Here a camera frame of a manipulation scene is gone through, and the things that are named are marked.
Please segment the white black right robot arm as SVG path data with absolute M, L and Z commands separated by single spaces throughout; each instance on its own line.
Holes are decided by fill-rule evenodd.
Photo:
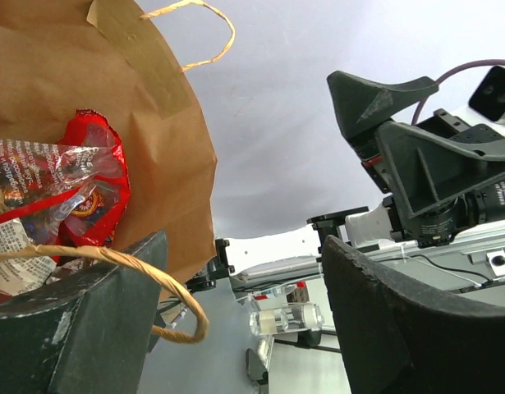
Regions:
M 343 138 L 385 194 L 377 208 L 347 217 L 353 246 L 448 245 L 472 227 L 505 220 L 504 135 L 444 111 L 416 126 L 394 120 L 434 94 L 434 80 L 386 85 L 335 71 L 327 83 Z

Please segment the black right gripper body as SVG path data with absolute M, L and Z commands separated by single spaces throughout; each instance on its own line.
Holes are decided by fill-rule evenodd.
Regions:
M 387 196 L 361 216 L 362 245 L 448 245 L 465 230 L 505 220 L 505 161 L 484 149 L 505 144 L 495 129 L 439 110 L 418 126 L 388 120 L 374 142 L 378 152 L 363 165 Z

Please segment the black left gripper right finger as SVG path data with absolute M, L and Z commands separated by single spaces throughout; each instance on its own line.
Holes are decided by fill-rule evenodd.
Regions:
M 335 236 L 322 267 L 353 393 L 505 393 L 505 307 L 372 261 Z

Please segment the red snack packet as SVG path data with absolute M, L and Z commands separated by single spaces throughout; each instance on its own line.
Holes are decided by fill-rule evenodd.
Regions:
M 97 112 L 77 111 L 56 144 L 0 140 L 0 254 L 110 245 L 129 197 L 122 141 Z

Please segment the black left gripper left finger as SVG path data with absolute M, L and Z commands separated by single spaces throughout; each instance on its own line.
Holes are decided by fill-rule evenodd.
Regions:
M 135 393 L 160 291 L 97 263 L 0 304 L 0 393 Z

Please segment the red brown paper bag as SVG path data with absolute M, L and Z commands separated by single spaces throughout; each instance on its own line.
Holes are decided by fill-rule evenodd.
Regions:
M 29 246 L 131 268 L 208 318 L 185 284 L 214 256 L 216 154 L 198 100 L 149 14 L 133 1 L 0 1 L 0 138 L 58 140 L 79 109 L 105 116 L 126 153 L 131 197 L 111 249 Z

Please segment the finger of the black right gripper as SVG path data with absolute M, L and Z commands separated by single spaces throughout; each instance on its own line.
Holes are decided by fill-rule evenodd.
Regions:
M 438 84 L 427 76 L 383 84 L 335 71 L 327 77 L 327 84 L 339 129 L 348 142 L 438 92 Z

